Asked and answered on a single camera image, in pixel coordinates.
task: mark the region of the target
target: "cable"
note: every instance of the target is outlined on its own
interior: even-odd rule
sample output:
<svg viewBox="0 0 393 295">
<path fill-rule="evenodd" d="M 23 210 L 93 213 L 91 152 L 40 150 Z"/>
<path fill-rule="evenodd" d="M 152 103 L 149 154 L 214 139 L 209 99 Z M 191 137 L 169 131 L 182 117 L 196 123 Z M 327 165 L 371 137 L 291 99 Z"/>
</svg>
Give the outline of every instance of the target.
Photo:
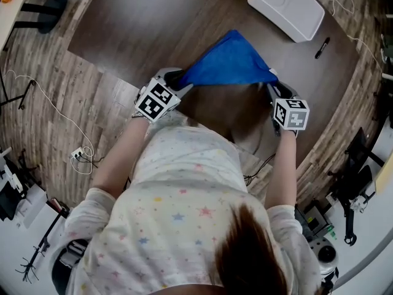
<svg viewBox="0 0 393 295">
<path fill-rule="evenodd" d="M 81 158 L 83 158 L 84 160 L 86 160 L 86 162 L 83 162 L 83 161 L 79 160 L 79 157 L 81 157 Z M 77 159 L 77 161 L 80 162 L 80 163 L 91 163 L 91 164 L 93 164 L 93 166 L 94 166 L 95 168 L 98 168 L 97 165 L 95 165 L 94 163 L 100 163 L 100 161 L 102 161 L 102 160 L 104 159 L 104 157 L 102 156 L 102 158 L 100 158 L 99 160 L 96 160 L 96 161 L 93 160 L 93 161 L 91 161 L 91 160 L 87 159 L 86 157 L 83 157 L 82 155 L 80 155 L 80 156 L 76 157 L 76 159 Z"/>
<path fill-rule="evenodd" d="M 81 160 L 79 159 L 79 157 L 76 157 L 76 160 L 77 160 L 79 163 L 90 163 L 90 164 L 92 164 L 95 168 L 98 168 L 97 165 L 94 164 L 92 161 L 86 159 L 86 158 L 83 157 L 83 156 L 80 156 L 80 157 L 83 158 L 83 159 L 86 160 L 86 161 L 83 162 L 83 161 L 81 161 Z"/>
<path fill-rule="evenodd" d="M 244 182 L 246 183 L 246 186 L 249 186 L 249 185 L 250 185 L 251 181 L 259 174 L 259 172 L 266 166 L 266 164 L 267 164 L 274 156 L 276 156 L 276 153 L 274 153 L 273 155 L 269 156 L 269 158 L 266 159 L 266 161 L 264 161 L 264 162 L 262 163 L 261 167 L 258 169 L 258 171 L 257 171 L 255 174 L 253 174 L 253 175 L 251 175 L 251 176 L 245 176 L 245 175 L 243 175 L 243 177 L 244 177 Z"/>
<path fill-rule="evenodd" d="M 13 73 L 14 73 L 14 75 L 15 75 L 15 80 L 18 79 L 19 77 L 27 77 L 29 80 L 34 81 L 34 82 L 38 85 L 38 87 L 39 87 L 40 91 L 42 92 L 42 94 L 44 94 L 44 96 L 46 97 L 46 99 L 49 100 L 49 103 L 53 106 L 53 108 L 56 109 L 57 113 L 58 113 L 61 117 L 64 117 L 65 119 L 71 121 L 71 122 L 79 129 L 79 131 L 83 134 L 83 136 L 87 139 L 87 141 L 90 143 L 91 148 L 88 147 L 88 146 L 84 146 L 84 147 L 83 147 L 83 150 L 84 150 L 84 153 L 86 154 L 86 156 L 89 157 L 90 160 L 91 160 L 91 159 L 93 158 L 93 156 L 94 156 L 94 147 L 93 147 L 93 143 L 91 143 L 91 141 L 90 141 L 90 139 L 87 137 L 87 135 L 82 131 L 81 128 L 79 128 L 79 126 L 78 126 L 72 119 L 70 119 L 70 118 L 68 118 L 67 116 L 63 115 L 63 114 L 57 109 L 57 107 L 52 103 L 52 101 L 50 100 L 50 98 L 46 95 L 46 93 L 45 93 L 44 90 L 42 89 L 41 85 L 39 85 L 39 83 L 37 82 L 37 80 L 35 80 L 35 79 L 32 78 L 31 76 L 24 76 L 24 75 L 19 75 L 19 76 L 18 76 L 17 73 L 16 73 L 14 70 L 11 70 L 11 69 L 7 71 L 7 73 L 5 74 L 5 76 L 7 76 L 8 72 L 13 72 Z M 74 165 L 72 164 L 72 160 L 73 160 L 73 157 L 71 157 L 71 158 L 69 159 L 69 162 L 71 163 L 72 168 L 73 168 L 77 173 L 79 173 L 79 174 L 81 174 L 81 175 L 90 175 L 90 174 L 93 172 L 93 162 L 92 162 L 92 161 L 90 161 L 90 172 L 89 172 L 89 173 L 81 173 L 79 170 L 75 169 Z"/>
<path fill-rule="evenodd" d="M 355 13 L 355 4 L 354 4 L 354 1 L 353 1 L 353 0 L 351 0 L 351 1 L 352 1 L 352 11 L 348 10 L 347 8 L 345 8 L 345 7 L 341 4 L 341 2 L 340 2 L 339 0 L 329 0 L 329 1 L 333 1 L 333 14 L 332 14 L 333 16 L 334 16 L 335 13 L 336 13 L 336 10 L 335 10 L 335 7 L 334 7 L 334 2 L 337 2 L 337 3 L 340 5 L 340 7 L 342 7 L 345 11 L 349 12 L 350 14 Z"/>
<path fill-rule="evenodd" d="M 123 187 L 123 192 L 127 190 L 127 184 L 130 183 L 131 184 L 131 179 L 130 177 L 127 177 L 127 181 L 125 182 L 125 185 Z"/>
<path fill-rule="evenodd" d="M 335 15 L 335 12 L 336 12 L 335 7 L 334 7 L 334 2 L 337 2 L 345 11 L 349 12 L 350 14 L 354 14 L 354 12 L 355 12 L 355 3 L 354 3 L 354 0 L 351 0 L 351 2 L 352 2 L 352 11 L 346 9 L 346 8 L 339 2 L 339 0 L 329 0 L 329 1 L 333 1 L 333 14 L 332 14 L 333 16 Z M 383 72 L 381 65 L 379 64 L 379 62 L 378 62 L 377 59 L 375 58 L 373 52 L 370 50 L 370 48 L 368 47 L 368 45 L 367 45 L 364 41 L 362 41 L 362 40 L 359 39 L 359 38 L 354 38 L 354 37 L 352 37 L 352 36 L 350 36 L 350 35 L 347 35 L 347 37 L 350 38 L 350 39 L 352 39 L 353 41 L 359 41 L 359 42 L 361 42 L 364 46 L 366 46 L 368 52 L 370 52 L 371 56 L 372 56 L 373 59 L 375 60 L 376 65 L 379 67 L 379 70 L 381 70 L 381 72 Z"/>
<path fill-rule="evenodd" d="M 361 42 L 364 46 L 366 46 L 368 52 L 370 52 L 371 56 L 373 56 L 373 59 L 375 60 L 376 65 L 379 67 L 379 70 L 383 71 L 381 65 L 380 65 L 379 62 L 376 60 L 374 54 L 372 53 L 372 51 L 370 50 L 370 48 L 368 48 L 368 45 L 367 45 L 364 41 L 362 41 L 362 40 L 359 39 L 359 38 L 353 38 L 353 37 L 351 37 L 350 35 L 347 35 L 347 37 L 349 37 L 349 38 L 352 39 L 353 41 L 359 41 L 359 42 Z"/>
</svg>

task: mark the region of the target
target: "blue towel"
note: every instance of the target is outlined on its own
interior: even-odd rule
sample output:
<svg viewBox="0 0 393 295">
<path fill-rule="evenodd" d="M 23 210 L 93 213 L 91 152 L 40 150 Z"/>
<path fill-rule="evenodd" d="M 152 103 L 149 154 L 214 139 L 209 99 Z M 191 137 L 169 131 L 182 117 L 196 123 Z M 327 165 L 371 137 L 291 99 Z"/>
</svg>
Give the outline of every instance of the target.
<svg viewBox="0 0 393 295">
<path fill-rule="evenodd" d="M 184 74 L 179 87 L 183 88 L 190 83 L 195 86 L 243 85 L 277 80 L 250 43 L 233 30 Z"/>
</svg>

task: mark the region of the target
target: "black marker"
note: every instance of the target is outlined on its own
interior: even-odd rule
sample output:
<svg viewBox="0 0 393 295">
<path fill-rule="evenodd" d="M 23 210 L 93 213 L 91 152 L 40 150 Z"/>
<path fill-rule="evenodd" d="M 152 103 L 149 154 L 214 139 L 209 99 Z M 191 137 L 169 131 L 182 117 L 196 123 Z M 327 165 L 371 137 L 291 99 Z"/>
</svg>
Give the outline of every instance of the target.
<svg viewBox="0 0 393 295">
<path fill-rule="evenodd" d="M 330 37 L 328 37 L 327 39 L 325 39 L 324 44 L 322 45 L 322 47 L 318 50 L 318 52 L 315 54 L 315 59 L 318 59 L 321 55 L 322 52 L 324 51 L 325 47 L 327 46 L 327 44 L 330 42 Z"/>
</svg>

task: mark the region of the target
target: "floor outlet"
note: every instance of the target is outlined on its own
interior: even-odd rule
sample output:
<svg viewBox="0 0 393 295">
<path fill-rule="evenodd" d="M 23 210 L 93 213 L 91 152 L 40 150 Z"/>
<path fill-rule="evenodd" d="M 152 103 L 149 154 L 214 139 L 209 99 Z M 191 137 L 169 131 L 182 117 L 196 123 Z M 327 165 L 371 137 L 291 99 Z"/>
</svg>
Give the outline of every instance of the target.
<svg viewBox="0 0 393 295">
<path fill-rule="evenodd" d="M 84 150 L 81 147 L 78 147 L 74 152 L 71 153 L 71 157 L 77 159 L 80 156 L 83 156 Z"/>
</svg>

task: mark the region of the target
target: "star pattern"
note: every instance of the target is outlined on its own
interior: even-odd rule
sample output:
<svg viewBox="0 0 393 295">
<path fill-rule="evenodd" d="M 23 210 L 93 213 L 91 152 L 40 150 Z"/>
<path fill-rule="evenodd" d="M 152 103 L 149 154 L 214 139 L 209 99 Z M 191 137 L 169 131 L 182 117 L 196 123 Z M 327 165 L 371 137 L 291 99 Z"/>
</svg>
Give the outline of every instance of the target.
<svg viewBox="0 0 393 295">
<path fill-rule="evenodd" d="M 140 214 L 143 213 L 144 210 L 145 209 L 143 209 L 143 207 L 140 206 L 140 207 L 134 209 L 134 212 L 135 212 L 136 215 L 140 215 Z"/>
<path fill-rule="evenodd" d="M 181 215 L 180 213 L 172 215 L 173 221 L 183 221 L 184 215 Z"/>
<path fill-rule="evenodd" d="M 141 245 L 143 245 L 143 244 L 147 243 L 149 240 L 150 239 L 144 237 L 144 238 L 139 239 L 138 241 L 141 243 Z"/>
<path fill-rule="evenodd" d="M 201 272 L 195 275 L 195 280 L 197 283 L 202 284 L 202 283 L 209 283 L 210 279 L 209 279 L 209 275 Z"/>
<path fill-rule="evenodd" d="M 207 206 L 204 206 L 202 209 L 197 209 L 199 210 L 199 216 L 207 216 L 208 218 L 213 218 L 212 212 L 215 212 L 215 210 L 208 209 Z"/>
<path fill-rule="evenodd" d="M 118 273 L 117 271 L 113 271 L 111 274 L 112 274 L 115 278 L 118 278 L 119 275 L 120 275 L 120 273 Z"/>
<path fill-rule="evenodd" d="M 195 164 L 195 170 L 203 171 L 203 166 L 201 164 Z"/>
<path fill-rule="evenodd" d="M 142 273 L 142 271 L 136 272 L 135 274 L 136 274 L 136 276 L 137 276 L 141 281 L 142 281 L 142 279 L 143 279 L 144 276 L 145 276 L 145 274 Z"/>
</svg>

